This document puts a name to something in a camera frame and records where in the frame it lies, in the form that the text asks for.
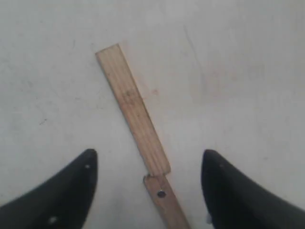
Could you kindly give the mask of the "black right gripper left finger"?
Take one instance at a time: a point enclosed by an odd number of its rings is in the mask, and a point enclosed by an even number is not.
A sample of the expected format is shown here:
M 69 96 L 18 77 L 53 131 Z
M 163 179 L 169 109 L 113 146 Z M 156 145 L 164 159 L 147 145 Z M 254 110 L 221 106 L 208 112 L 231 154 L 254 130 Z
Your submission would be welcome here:
M 2 229 L 81 229 L 98 179 L 98 155 L 87 149 L 57 174 L 2 205 Z

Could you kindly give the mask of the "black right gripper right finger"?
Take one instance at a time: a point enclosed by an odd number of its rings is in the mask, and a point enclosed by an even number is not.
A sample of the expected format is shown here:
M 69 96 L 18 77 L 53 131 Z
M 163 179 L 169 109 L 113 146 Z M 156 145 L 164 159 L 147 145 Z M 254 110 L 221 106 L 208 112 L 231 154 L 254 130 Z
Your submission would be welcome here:
M 201 185 L 215 229 L 303 229 L 305 211 L 266 190 L 220 153 L 203 153 Z

